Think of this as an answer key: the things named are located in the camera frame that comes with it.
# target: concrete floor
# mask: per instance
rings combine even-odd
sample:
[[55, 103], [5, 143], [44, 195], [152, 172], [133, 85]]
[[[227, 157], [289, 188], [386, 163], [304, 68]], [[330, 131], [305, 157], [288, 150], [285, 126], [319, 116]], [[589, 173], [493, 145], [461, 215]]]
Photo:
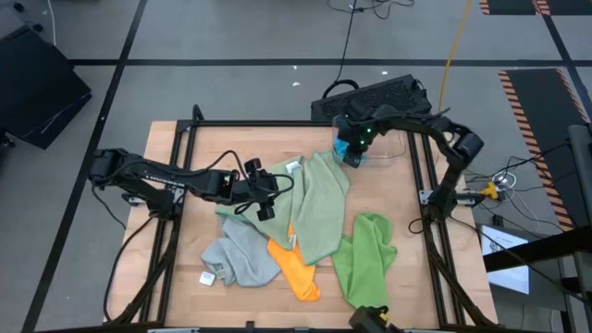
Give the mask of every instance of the concrete floor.
[[[41, 22], [42, 36], [51, 39], [46, 3], [22, 1], [25, 19]], [[57, 47], [71, 59], [118, 59], [139, 0], [54, 1]], [[347, 5], [334, 0], [334, 6]], [[464, 0], [421, 0], [415, 7], [394, 6], [388, 20], [371, 12], [356, 15], [348, 57], [385, 59], [445, 59], [458, 29]], [[0, 10], [0, 32], [9, 26]], [[250, 59], [339, 58], [349, 16], [319, 0], [148, 0], [130, 59]], [[573, 59], [592, 60], [592, 17], [553, 17]], [[457, 59], [561, 60], [539, 16], [485, 16], [475, 2]], [[0, 168], [0, 260], [20, 264], [0, 276], [0, 331], [17, 332], [31, 299], [114, 73], [112, 66], [79, 66], [76, 72], [92, 88], [93, 98], [46, 151], [19, 142]], [[528, 157], [524, 141], [501, 89], [497, 70], [453, 68], [445, 106], [449, 116], [469, 126], [486, 142], [471, 169], [491, 173], [508, 156]], [[438, 100], [441, 67], [356, 66], [342, 78], [361, 85], [411, 73]], [[245, 67], [125, 67], [111, 107], [100, 148], [123, 147], [141, 153], [155, 120], [188, 118], [195, 103], [207, 119], [307, 119], [310, 102], [318, 99], [336, 77], [335, 66]], [[579, 68], [592, 89], [592, 68]], [[516, 170], [519, 187], [540, 186], [531, 166]], [[129, 208], [113, 190], [102, 193], [117, 216]], [[31, 209], [19, 209], [23, 199]], [[539, 218], [555, 221], [545, 193], [523, 195]], [[506, 204], [496, 209], [523, 227], [539, 231], [537, 223]], [[475, 209], [486, 222], [487, 212]], [[542, 225], [541, 233], [555, 233]], [[98, 325], [101, 303], [113, 258], [123, 231], [84, 189], [55, 272], [37, 330]], [[499, 320], [520, 327], [522, 305], [495, 298]], [[550, 331], [549, 310], [526, 307], [524, 329]], [[559, 314], [553, 331], [561, 330]]]

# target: light green towel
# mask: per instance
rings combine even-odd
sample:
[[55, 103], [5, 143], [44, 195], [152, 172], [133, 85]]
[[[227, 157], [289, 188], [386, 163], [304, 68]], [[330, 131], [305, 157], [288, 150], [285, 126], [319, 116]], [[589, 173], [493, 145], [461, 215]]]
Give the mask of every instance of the light green towel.
[[353, 222], [353, 236], [343, 235], [333, 253], [333, 266], [345, 299], [356, 309], [389, 304], [385, 275], [397, 256], [389, 245], [392, 223], [379, 214], [362, 213]]
[[[339, 247], [345, 216], [345, 195], [350, 182], [330, 151], [314, 153], [310, 160], [301, 156], [291, 158], [268, 171], [288, 175], [286, 164], [293, 161], [298, 161], [301, 167], [293, 169], [290, 175], [294, 179], [294, 189], [279, 195], [275, 200], [276, 217], [259, 221], [259, 205], [254, 204], [236, 218], [252, 223], [259, 231], [288, 250], [292, 249], [288, 237], [291, 221], [302, 259], [306, 265], [312, 265], [331, 255]], [[290, 181], [280, 178], [277, 179], [277, 185], [280, 189], [285, 189]], [[234, 208], [219, 205], [216, 213], [234, 216]]]

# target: hazard stripe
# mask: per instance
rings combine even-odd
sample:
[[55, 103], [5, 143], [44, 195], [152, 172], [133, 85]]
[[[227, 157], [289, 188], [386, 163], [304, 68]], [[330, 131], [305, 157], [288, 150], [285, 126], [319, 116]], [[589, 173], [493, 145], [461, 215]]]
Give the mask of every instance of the hazard stripe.
[[529, 144], [527, 144], [527, 146], [528, 146], [528, 150], [530, 151], [530, 153], [536, 153], [536, 154], [540, 154], [541, 153], [540, 152], [540, 149], [537, 146], [529, 145]]
[[523, 124], [521, 122], [518, 123], [518, 127], [523, 130], [530, 130], [530, 126], [528, 126], [528, 124]]
[[549, 201], [555, 204], [563, 204], [563, 200], [560, 198], [555, 198], [554, 196], [549, 196]]
[[483, 14], [489, 15], [489, 4], [487, 3], [487, 0], [479, 0], [479, 7]]
[[533, 132], [531, 132], [531, 131], [521, 130], [520, 132], [522, 133], [522, 136], [524, 136], [525, 138], [532, 138], [532, 139], [535, 138], [535, 136], [533, 135]]
[[547, 192], [547, 194], [552, 194], [556, 197], [560, 197], [559, 193], [557, 192], [557, 190], [552, 189], [552, 188], [545, 188], [545, 191]]
[[572, 225], [567, 222], [559, 221], [559, 224], [562, 225], [563, 227], [569, 227], [570, 229], [572, 228]]
[[[547, 5], [546, 0], [532, 0], [533, 4], [536, 8], [536, 13], [538, 15], [548, 15], [549, 14], [549, 6]], [[563, 84], [568, 89], [570, 95], [572, 95], [572, 91], [569, 89], [569, 85], [567, 85], [567, 81], [564, 79], [563, 74], [557, 69], [558, 74], [561, 76], [563, 80]], [[508, 76], [506, 71], [499, 71], [498, 72], [499, 79], [501, 81], [501, 87], [504, 92], [506, 92], [506, 96], [508, 97], [508, 102], [512, 108], [512, 112], [514, 113], [514, 118], [516, 119], [516, 123], [520, 128], [520, 132], [524, 138], [524, 143], [526, 144], [526, 149], [532, 155], [532, 161], [536, 166], [536, 172], [540, 181], [543, 183], [543, 189], [549, 198], [549, 202], [553, 208], [553, 212], [557, 217], [557, 220], [560, 223], [560, 228], [562, 230], [571, 230], [574, 227], [574, 223], [572, 219], [563, 206], [563, 200], [561, 199], [557, 190], [553, 186], [553, 177], [549, 172], [549, 168], [547, 167], [547, 163], [545, 163], [544, 157], [540, 156], [541, 153], [540, 147], [538, 146], [537, 138], [535, 137], [534, 133], [530, 129], [530, 123], [528, 122], [528, 117], [526, 116], [524, 110], [522, 109], [522, 105], [520, 103], [520, 98], [516, 94], [516, 91], [513, 88], [512, 81]], [[572, 98], [573, 103], [576, 105], [578, 110], [580, 109], [577, 103], [577, 100], [573, 96]]]
[[567, 216], [569, 216], [569, 214], [567, 213], [567, 210], [565, 210], [565, 208], [563, 208], [563, 205], [561, 205], [561, 207], [558, 207], [556, 204], [552, 204], [551, 206], [553, 206], [553, 210], [556, 213], [566, 214]]
[[517, 121], [519, 124], [524, 124], [524, 125], [528, 126], [528, 128], [530, 129], [530, 124], [528, 124], [528, 120], [521, 120], [521, 119], [516, 119], [516, 121]]
[[561, 80], [563, 81], [563, 85], [565, 86], [565, 88], [567, 89], [567, 93], [570, 94], [570, 97], [572, 97], [572, 103], [573, 106], [575, 106], [575, 108], [578, 110], [578, 113], [580, 114], [580, 117], [584, 120], [584, 122], [590, 122], [590, 119], [588, 118], [588, 115], [586, 114], [586, 112], [584, 111], [584, 109], [582, 108], [582, 106], [580, 106], [580, 103], [577, 100], [577, 97], [575, 96], [574, 91], [572, 90], [572, 87], [570, 86], [569, 82], [567, 81], [567, 79], [565, 79], [565, 76], [563, 75], [563, 73], [561, 72], [560, 69], [555, 69], [557, 74], [559, 75], [559, 77], [561, 78]]

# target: sticker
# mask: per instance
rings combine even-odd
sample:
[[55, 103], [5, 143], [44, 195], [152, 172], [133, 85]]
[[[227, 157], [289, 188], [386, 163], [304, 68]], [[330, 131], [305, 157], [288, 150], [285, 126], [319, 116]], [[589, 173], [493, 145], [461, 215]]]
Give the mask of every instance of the sticker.
[[288, 170], [289, 174], [291, 174], [292, 171], [294, 171], [294, 169], [296, 167], [301, 167], [300, 163], [298, 163], [298, 161], [294, 161], [294, 162], [290, 162], [290, 163], [286, 164], [286, 169]]
[[200, 276], [200, 283], [206, 286], [212, 286], [214, 284], [214, 280], [216, 276], [210, 272], [202, 272]]

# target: wooden table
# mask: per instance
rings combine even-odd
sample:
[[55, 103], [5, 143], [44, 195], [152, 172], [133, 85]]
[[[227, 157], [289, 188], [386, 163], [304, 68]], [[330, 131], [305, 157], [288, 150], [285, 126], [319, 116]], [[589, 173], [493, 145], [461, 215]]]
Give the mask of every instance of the wooden table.
[[[146, 144], [145, 158], [168, 163], [176, 122], [154, 122]], [[203, 127], [197, 129], [191, 169], [205, 167], [227, 149], [235, 150], [243, 161], [259, 157], [264, 167], [295, 155], [309, 157], [313, 152], [331, 147], [331, 128], [313, 127]], [[423, 156], [421, 145], [420, 156]], [[433, 144], [439, 177], [446, 161]], [[233, 158], [225, 158], [218, 168], [236, 168]], [[437, 328], [438, 318], [428, 271], [424, 239], [407, 229], [419, 217], [419, 208], [409, 151], [394, 159], [391, 166], [344, 168], [351, 188], [347, 195], [344, 232], [352, 232], [352, 221], [361, 212], [376, 212], [393, 222], [392, 244], [399, 251], [387, 273], [390, 296], [390, 320], [398, 327]], [[190, 194], [183, 211], [177, 260], [168, 303], [168, 327], [244, 327], [253, 320], [256, 327], [344, 328], [352, 307], [344, 300], [330, 258], [316, 269], [314, 282], [321, 290], [318, 302], [299, 302], [282, 274], [262, 288], [225, 287], [217, 281], [207, 287], [198, 282], [206, 267], [200, 260], [202, 251], [221, 236], [214, 214], [215, 206]], [[471, 210], [457, 207], [456, 218], [474, 224]], [[147, 218], [145, 207], [131, 209], [127, 238]], [[133, 298], [146, 277], [154, 241], [154, 222], [133, 240], [121, 256], [111, 289], [109, 311], [117, 316]], [[476, 233], [449, 222], [449, 235], [459, 282], [483, 313], [497, 322], [487, 282], [487, 274]], [[447, 313], [454, 323], [448, 286], [442, 279]], [[159, 299], [160, 285], [154, 288], [151, 318]]]

